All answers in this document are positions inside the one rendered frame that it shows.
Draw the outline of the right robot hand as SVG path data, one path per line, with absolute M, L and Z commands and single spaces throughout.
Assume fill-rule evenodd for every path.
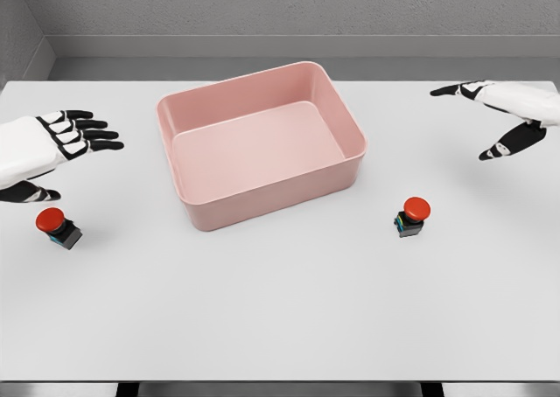
M 549 127 L 560 127 L 560 93 L 521 82 L 476 80 L 440 87 L 430 95 L 461 96 L 521 119 L 518 126 L 480 153 L 480 161 L 515 155 L 543 140 Z

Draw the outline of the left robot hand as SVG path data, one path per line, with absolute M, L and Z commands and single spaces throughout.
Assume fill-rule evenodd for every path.
M 59 165 L 102 150 L 121 150 L 119 134 L 86 110 L 27 115 L 0 124 L 0 202 L 50 202 L 59 192 L 32 182 Z

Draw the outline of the pink plastic basket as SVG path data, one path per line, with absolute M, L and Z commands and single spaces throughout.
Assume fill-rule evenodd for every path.
M 201 231 L 344 190 L 368 149 L 310 61 L 168 94 L 156 112 L 176 192 Z

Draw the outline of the red button industrial switch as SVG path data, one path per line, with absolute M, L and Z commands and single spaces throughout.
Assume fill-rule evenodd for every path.
M 431 215 L 431 206 L 427 200 L 421 197 L 407 198 L 402 210 L 396 215 L 394 225 L 400 238 L 419 234 L 424 221 Z
M 70 250 L 82 237 L 82 231 L 57 207 L 41 211 L 35 219 L 36 228 L 49 239 Z

